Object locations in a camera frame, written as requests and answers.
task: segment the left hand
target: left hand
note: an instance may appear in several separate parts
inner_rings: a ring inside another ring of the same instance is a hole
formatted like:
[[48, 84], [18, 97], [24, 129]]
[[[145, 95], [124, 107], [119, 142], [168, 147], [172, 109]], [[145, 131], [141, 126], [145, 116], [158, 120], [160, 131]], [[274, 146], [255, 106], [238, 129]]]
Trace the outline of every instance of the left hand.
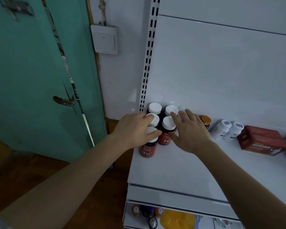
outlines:
[[120, 119], [111, 135], [123, 142], [126, 150], [142, 146], [162, 134], [160, 130], [146, 134], [146, 129], [153, 118], [153, 115], [146, 116], [145, 113], [126, 114]]

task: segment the door handle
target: door handle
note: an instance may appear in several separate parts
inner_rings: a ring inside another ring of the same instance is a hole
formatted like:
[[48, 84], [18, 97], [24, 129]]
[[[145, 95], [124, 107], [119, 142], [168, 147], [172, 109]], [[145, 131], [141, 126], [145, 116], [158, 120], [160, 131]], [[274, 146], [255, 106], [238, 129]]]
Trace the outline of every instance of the door handle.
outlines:
[[68, 100], [59, 98], [57, 96], [53, 96], [53, 100], [58, 104], [62, 104], [68, 107], [73, 107], [74, 96], [72, 96], [72, 99]]

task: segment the red box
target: red box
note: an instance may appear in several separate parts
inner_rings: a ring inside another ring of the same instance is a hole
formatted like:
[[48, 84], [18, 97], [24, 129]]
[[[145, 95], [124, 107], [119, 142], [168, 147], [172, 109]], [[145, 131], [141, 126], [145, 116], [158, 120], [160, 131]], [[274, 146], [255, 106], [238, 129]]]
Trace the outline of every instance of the red box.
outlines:
[[247, 125], [237, 139], [242, 150], [270, 156], [286, 149], [285, 140], [276, 130]]

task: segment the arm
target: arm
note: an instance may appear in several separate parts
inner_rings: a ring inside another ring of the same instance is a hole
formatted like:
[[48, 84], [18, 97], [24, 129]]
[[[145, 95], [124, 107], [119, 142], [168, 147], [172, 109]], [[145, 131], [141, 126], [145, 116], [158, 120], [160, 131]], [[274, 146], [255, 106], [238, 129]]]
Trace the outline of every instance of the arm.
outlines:
[[13, 229], [62, 228], [105, 170], [126, 150], [156, 138], [146, 134], [153, 116], [125, 115], [114, 132], [46, 181], [0, 212], [0, 220]]
[[170, 133], [173, 142], [204, 163], [246, 228], [286, 228], [286, 205], [211, 141], [197, 115], [188, 109], [179, 111], [181, 120], [170, 114], [179, 132]]

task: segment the red label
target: red label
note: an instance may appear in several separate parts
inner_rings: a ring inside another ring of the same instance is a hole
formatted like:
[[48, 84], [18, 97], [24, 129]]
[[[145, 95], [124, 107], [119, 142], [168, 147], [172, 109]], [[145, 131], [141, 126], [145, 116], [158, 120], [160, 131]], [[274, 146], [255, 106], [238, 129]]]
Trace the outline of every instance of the red label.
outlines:
[[157, 145], [154, 145], [152, 147], [142, 145], [139, 148], [139, 153], [145, 158], [150, 158], [151, 156], [153, 156], [155, 154], [156, 147], [157, 147]]
[[159, 136], [159, 144], [160, 145], [168, 145], [171, 141], [170, 136], [168, 135], [168, 133], [163, 132], [160, 136]]

